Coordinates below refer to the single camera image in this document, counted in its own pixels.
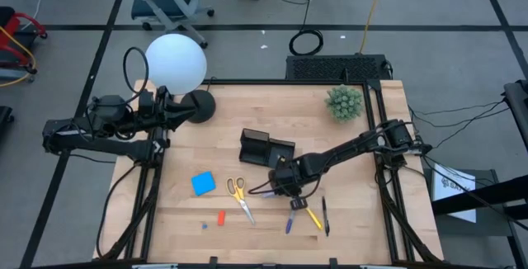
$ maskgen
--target yellow marker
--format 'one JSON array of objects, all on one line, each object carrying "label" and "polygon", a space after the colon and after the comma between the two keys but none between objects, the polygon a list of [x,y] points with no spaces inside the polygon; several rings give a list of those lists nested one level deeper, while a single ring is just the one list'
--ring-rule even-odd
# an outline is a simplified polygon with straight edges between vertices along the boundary
[{"label": "yellow marker", "polygon": [[308,214],[310,215],[310,217],[312,218],[312,220],[314,221],[314,223],[317,225],[317,227],[320,229],[320,230],[323,230],[323,226],[321,225],[321,222],[319,222],[319,219],[317,219],[317,217],[314,215],[314,213],[310,210],[310,208],[306,207],[306,211],[308,211]]}]

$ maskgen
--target white cable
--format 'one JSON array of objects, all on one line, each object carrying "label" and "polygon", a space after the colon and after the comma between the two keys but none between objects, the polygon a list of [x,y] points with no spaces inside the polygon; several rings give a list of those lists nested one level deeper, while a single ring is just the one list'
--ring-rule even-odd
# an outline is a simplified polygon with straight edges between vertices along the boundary
[{"label": "white cable", "polygon": [[[40,10],[40,1],[42,0],[39,0],[37,3],[36,3],[36,10],[35,10],[35,14],[33,15],[33,19],[36,19],[36,16],[39,14],[39,10]],[[28,26],[30,26],[32,22],[29,21],[27,24],[25,24],[21,29],[20,31],[23,31],[25,30]]]}]

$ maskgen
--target pen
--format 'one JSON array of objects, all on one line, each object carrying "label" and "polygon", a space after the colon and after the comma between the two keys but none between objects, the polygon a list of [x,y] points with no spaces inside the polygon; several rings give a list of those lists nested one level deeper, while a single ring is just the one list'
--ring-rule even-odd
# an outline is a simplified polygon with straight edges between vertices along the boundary
[{"label": "pen", "polygon": [[306,207],[306,211],[308,211],[308,214],[310,215],[310,217],[312,218],[312,220],[314,221],[314,223],[317,225],[317,227],[322,230],[323,229],[323,226],[321,225],[321,222],[319,222],[319,219],[317,219],[317,217],[315,217],[314,213],[310,210],[310,208]]},{"label": "pen", "polygon": [[290,217],[288,218],[288,224],[286,224],[286,233],[289,234],[291,230],[291,225],[294,223],[295,210],[290,212]]},{"label": "pen", "polygon": [[324,196],[323,196],[323,220],[324,220],[324,231],[326,232],[327,234],[327,237],[328,237],[328,234],[330,234],[330,224],[328,223],[328,216],[327,216],[327,201],[324,200]]}]

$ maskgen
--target blue pen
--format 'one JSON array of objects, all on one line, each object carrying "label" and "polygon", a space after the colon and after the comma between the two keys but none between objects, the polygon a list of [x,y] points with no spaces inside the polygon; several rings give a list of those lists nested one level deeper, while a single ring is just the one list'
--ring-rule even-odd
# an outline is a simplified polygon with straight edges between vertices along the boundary
[{"label": "blue pen", "polygon": [[290,217],[288,218],[288,224],[286,224],[286,233],[288,234],[291,230],[291,225],[294,223],[295,210],[290,212]]}]

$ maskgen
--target small blue object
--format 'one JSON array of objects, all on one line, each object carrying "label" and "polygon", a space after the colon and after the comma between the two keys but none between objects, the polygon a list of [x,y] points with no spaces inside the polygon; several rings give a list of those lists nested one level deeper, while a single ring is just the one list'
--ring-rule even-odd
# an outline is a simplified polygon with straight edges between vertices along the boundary
[{"label": "small blue object", "polygon": [[201,196],[208,191],[213,191],[216,188],[213,174],[210,171],[201,173],[191,178],[192,188],[195,190],[197,196]]}]

